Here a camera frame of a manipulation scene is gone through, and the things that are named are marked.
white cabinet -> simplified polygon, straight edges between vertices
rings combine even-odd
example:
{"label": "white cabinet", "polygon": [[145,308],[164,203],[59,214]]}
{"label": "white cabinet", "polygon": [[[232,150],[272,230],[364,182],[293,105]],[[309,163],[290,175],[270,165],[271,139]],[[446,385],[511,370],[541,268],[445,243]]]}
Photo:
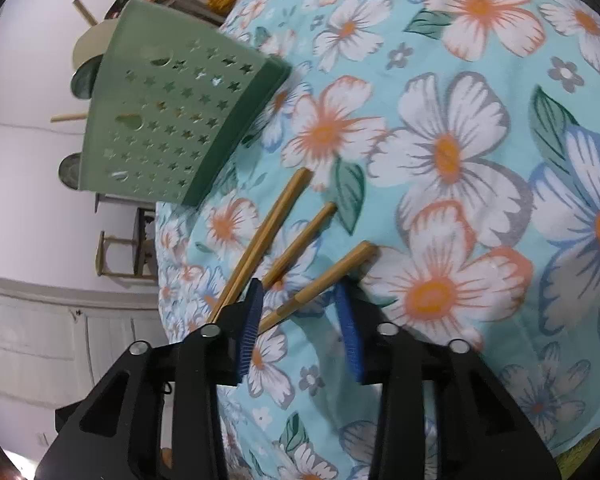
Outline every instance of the white cabinet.
{"label": "white cabinet", "polygon": [[0,396],[83,399],[135,340],[167,344],[157,310],[74,308],[0,295]]}

bamboo chopstick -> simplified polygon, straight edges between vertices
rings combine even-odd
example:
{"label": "bamboo chopstick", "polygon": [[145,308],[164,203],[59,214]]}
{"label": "bamboo chopstick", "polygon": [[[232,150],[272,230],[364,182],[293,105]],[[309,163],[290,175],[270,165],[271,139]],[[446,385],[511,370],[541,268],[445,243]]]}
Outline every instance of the bamboo chopstick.
{"label": "bamboo chopstick", "polygon": [[98,20],[93,17],[93,14],[89,12],[89,9],[84,6],[81,0],[74,0],[74,7],[78,9],[80,15],[84,18],[84,21],[89,23],[90,27],[95,27],[98,24]]}
{"label": "bamboo chopstick", "polygon": [[266,332],[278,323],[291,316],[296,310],[309,303],[313,298],[321,294],[340,278],[349,273],[350,270],[368,260],[376,252],[376,246],[364,241],[356,245],[343,259],[333,264],[326,272],[313,280],[284,305],[279,306],[260,322],[258,334]]}
{"label": "bamboo chopstick", "polygon": [[62,115],[54,115],[51,117],[52,123],[64,123],[65,121],[83,121],[87,117],[89,117],[88,113],[82,114],[62,114]]}
{"label": "bamboo chopstick", "polygon": [[294,203],[304,191],[304,188],[309,184],[313,172],[306,168],[297,170],[285,189],[282,191],[275,204],[267,214],[266,218],[256,231],[256,234],[251,239],[248,247],[242,254],[238,265],[229,278],[229,281],[224,287],[216,306],[211,311],[209,319],[215,322],[222,307],[226,304],[233,303],[245,284],[256,270],[264,253],[269,249],[273,238],[280,229],[280,226],[285,221],[286,216],[291,211]]}
{"label": "bamboo chopstick", "polygon": [[315,234],[318,232],[322,224],[334,215],[338,207],[333,202],[327,202],[319,213],[311,220],[302,232],[291,242],[289,247],[280,255],[280,257],[273,262],[273,265],[269,269],[262,279],[262,288],[269,290],[271,286],[280,279],[287,271],[289,266],[296,261],[309,246],[314,239]]}

light blue cloth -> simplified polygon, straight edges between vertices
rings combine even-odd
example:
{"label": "light blue cloth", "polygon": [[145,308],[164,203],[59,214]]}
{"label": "light blue cloth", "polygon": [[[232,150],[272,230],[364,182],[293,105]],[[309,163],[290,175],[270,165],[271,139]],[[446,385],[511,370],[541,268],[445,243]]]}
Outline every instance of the light blue cloth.
{"label": "light blue cloth", "polygon": [[[325,200],[338,216],[267,310],[370,240],[362,285],[385,314],[470,341],[552,453],[598,428],[600,17],[577,0],[240,0],[224,31],[295,70],[205,206],[158,208],[170,340],[205,322],[304,166],[312,189],[256,275]],[[366,478],[378,391],[353,380],[330,303],[259,338],[222,389],[233,478]],[[428,478],[434,441],[429,421]]]}

green basket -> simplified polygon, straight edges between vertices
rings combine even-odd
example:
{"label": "green basket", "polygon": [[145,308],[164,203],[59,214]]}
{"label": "green basket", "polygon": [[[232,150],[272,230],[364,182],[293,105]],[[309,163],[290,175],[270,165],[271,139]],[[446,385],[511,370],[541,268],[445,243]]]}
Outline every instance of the green basket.
{"label": "green basket", "polygon": [[96,80],[80,189],[199,205],[290,66],[131,0]]}

white wall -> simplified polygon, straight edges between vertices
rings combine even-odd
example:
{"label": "white wall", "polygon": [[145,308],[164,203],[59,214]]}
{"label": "white wall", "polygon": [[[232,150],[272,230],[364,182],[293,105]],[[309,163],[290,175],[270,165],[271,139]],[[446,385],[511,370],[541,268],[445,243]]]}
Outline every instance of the white wall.
{"label": "white wall", "polygon": [[56,437],[54,410],[0,397],[0,446],[39,462],[47,447],[38,441],[45,434],[49,444]]}
{"label": "white wall", "polygon": [[[73,0],[7,0],[0,16],[0,124],[83,133],[84,122],[50,124],[88,102],[69,92],[71,56],[88,26]],[[82,0],[98,20],[115,0]]]}
{"label": "white wall", "polygon": [[[106,292],[150,292],[147,286],[98,277],[101,230],[131,238],[135,208],[103,204],[67,189],[58,164],[79,152],[82,136],[0,126],[0,278]],[[129,248],[109,251],[111,270],[131,270]]]}

